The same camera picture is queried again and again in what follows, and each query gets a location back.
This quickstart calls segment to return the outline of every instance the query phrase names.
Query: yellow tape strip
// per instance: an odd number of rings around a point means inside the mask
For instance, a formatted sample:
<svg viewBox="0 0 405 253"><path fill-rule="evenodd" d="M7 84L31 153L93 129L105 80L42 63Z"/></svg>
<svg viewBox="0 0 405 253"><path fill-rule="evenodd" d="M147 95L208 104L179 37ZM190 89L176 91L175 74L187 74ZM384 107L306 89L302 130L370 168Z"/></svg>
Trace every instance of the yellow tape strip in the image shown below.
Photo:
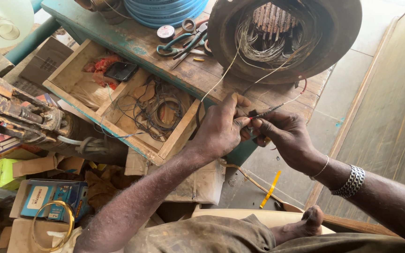
<svg viewBox="0 0 405 253"><path fill-rule="evenodd" d="M260 208L263 208L263 206L264 206L265 203L267 202L268 198L269 198L269 197L271 196L271 194L273 193L274 186L275 186L276 183L278 182L279 175L281 175L281 171L278 171L278 173L276 173L276 177L274 178L273 184L271 185L270 190L269 190L268 193L266 194L266 197L263 199L262 204L260 204Z"/></svg>

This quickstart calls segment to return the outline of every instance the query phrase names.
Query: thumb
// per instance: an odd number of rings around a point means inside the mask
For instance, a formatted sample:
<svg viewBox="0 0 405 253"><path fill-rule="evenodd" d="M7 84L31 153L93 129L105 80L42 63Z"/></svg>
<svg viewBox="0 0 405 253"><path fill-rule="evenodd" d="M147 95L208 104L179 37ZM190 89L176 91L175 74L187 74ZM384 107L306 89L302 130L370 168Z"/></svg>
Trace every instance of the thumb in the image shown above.
<svg viewBox="0 0 405 253"><path fill-rule="evenodd" d="M262 134L270 137L272 140L282 139L283 135L285 135L285 131L275 127L273 124L263 118L254 120L252 125Z"/></svg>
<svg viewBox="0 0 405 253"><path fill-rule="evenodd" d="M239 132L251 122L248 117L239 117L233 120L232 126Z"/></svg>

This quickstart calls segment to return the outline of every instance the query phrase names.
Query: blue coiled pipe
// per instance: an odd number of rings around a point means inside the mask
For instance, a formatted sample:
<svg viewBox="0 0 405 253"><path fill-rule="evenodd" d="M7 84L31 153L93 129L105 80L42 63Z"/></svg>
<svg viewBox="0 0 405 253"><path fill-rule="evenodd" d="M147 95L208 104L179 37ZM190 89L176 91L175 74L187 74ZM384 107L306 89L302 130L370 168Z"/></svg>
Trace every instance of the blue coiled pipe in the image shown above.
<svg viewBox="0 0 405 253"><path fill-rule="evenodd" d="M186 18L196 18L203 12L208 0L124 0L124 5L142 25L160 28L178 27Z"/></svg>

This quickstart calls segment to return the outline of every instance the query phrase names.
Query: brown shorts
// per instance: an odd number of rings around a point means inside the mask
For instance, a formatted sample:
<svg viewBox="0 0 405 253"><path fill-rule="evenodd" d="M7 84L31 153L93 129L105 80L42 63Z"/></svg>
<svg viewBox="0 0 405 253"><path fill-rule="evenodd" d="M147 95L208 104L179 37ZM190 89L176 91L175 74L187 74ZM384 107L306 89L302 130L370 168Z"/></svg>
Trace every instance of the brown shorts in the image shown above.
<svg viewBox="0 0 405 253"><path fill-rule="evenodd" d="M124 252L405 253L405 240L337 233L293 239L276 247L273 233L253 214L241 220L205 215L140 230Z"/></svg>

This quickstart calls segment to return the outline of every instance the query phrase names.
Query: fingernail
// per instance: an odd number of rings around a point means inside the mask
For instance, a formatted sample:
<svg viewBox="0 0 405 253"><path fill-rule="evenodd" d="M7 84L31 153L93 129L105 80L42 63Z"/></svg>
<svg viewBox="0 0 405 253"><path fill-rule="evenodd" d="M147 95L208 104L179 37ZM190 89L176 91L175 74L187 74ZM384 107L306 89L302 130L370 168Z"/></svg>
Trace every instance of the fingernail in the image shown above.
<svg viewBox="0 0 405 253"><path fill-rule="evenodd" d="M260 119L255 119L252 121L252 126L255 128L259 128L262 125L262 120Z"/></svg>

